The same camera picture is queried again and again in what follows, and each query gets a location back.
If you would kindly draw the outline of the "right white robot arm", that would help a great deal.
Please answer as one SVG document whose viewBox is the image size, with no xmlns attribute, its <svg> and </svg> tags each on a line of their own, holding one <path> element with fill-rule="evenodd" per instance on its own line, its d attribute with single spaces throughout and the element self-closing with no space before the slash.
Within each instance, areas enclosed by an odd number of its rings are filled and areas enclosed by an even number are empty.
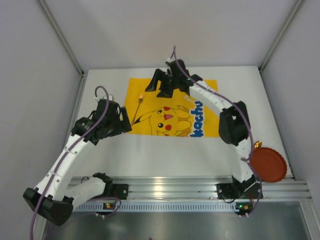
<svg viewBox="0 0 320 240">
<path fill-rule="evenodd" d="M 217 93 L 197 74 L 189 75 L 181 59 L 166 62 L 167 70 L 157 68 L 146 87 L 146 92 L 156 91 L 158 98 L 172 98 L 174 90 L 194 98 L 219 117 L 218 134 L 221 140 L 235 147 L 238 157 L 231 161 L 232 177 L 240 183 L 249 181 L 254 172 L 250 167 L 253 156 L 253 136 L 246 104 L 232 102 Z"/>
</svg>

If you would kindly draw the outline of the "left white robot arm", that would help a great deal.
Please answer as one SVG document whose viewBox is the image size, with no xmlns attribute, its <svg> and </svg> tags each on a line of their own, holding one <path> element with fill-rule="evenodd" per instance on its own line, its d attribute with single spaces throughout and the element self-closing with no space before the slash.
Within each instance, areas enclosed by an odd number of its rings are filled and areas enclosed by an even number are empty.
<svg viewBox="0 0 320 240">
<path fill-rule="evenodd" d="M 87 181 L 68 188 L 76 170 L 100 140 L 132 130 L 126 108 L 100 99 L 89 117 L 75 125 L 57 161 L 36 187 L 28 187 L 23 198 L 30 208 L 56 226 L 62 226 L 81 204 L 90 199 L 117 198 L 121 193 L 113 179 L 97 172 Z"/>
</svg>

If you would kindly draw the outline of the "red plate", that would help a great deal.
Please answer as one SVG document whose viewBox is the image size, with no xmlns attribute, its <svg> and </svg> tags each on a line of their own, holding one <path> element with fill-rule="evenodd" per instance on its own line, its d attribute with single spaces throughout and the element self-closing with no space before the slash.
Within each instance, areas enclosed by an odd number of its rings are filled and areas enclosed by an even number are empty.
<svg viewBox="0 0 320 240">
<path fill-rule="evenodd" d="M 287 163 L 283 156 L 269 147 L 259 147 L 253 151 L 250 164 L 264 182 L 282 181 L 287 174 Z"/>
</svg>

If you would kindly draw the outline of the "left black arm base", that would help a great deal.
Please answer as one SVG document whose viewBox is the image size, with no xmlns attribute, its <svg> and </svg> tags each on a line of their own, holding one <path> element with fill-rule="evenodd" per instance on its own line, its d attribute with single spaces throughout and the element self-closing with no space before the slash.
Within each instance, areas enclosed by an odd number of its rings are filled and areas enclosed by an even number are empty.
<svg viewBox="0 0 320 240">
<path fill-rule="evenodd" d="M 93 198 L 95 199 L 103 199 L 103 198 L 118 198 L 120 200 L 126 200 L 129 194 L 129 185 L 128 184 L 118 184 L 113 183 L 109 186 L 106 186 L 103 193 L 99 194 Z"/>
</svg>

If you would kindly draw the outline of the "copper fork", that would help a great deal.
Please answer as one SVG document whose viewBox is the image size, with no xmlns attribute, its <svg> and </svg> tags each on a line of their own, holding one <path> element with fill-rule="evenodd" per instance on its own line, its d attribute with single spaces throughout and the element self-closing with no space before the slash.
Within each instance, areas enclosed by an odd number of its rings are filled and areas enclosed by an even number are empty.
<svg viewBox="0 0 320 240">
<path fill-rule="evenodd" d="M 141 105 L 141 103 L 144 101 L 144 95 L 141 93 L 139 95 L 139 99 L 138 99 L 138 105 L 136 107 L 136 110 L 135 110 L 135 113 L 134 113 L 134 116 L 132 118 L 132 121 L 131 121 L 131 125 L 133 126 L 134 123 L 135 123 L 135 120 L 136 120 L 136 116 L 137 116 L 137 113 L 138 113 L 138 110 L 139 110 L 139 107 Z"/>
</svg>

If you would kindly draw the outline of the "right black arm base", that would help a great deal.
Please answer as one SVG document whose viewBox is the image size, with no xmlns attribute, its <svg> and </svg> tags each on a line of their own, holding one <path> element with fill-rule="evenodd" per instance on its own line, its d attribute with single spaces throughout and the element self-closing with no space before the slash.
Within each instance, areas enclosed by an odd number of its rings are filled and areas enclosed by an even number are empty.
<svg viewBox="0 0 320 240">
<path fill-rule="evenodd" d="M 234 177 L 230 183 L 219 183 L 216 185 L 217 197 L 220 200 L 249 200 L 262 199 L 262 184 L 258 182 L 255 175 L 242 182 Z"/>
</svg>

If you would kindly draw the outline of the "yellow Pikachu placemat cloth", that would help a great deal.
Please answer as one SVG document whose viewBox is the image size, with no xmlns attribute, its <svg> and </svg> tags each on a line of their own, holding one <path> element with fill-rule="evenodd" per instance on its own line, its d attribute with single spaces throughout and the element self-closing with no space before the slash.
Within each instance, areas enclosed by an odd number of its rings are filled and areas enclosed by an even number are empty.
<svg viewBox="0 0 320 240">
<path fill-rule="evenodd" d="M 145 92 L 149 78 L 130 78 L 124 101 L 132 122 L 140 94 L 143 94 L 131 134 L 161 137 L 219 137 L 219 116 L 201 101 L 176 89 L 172 98 Z"/>
</svg>

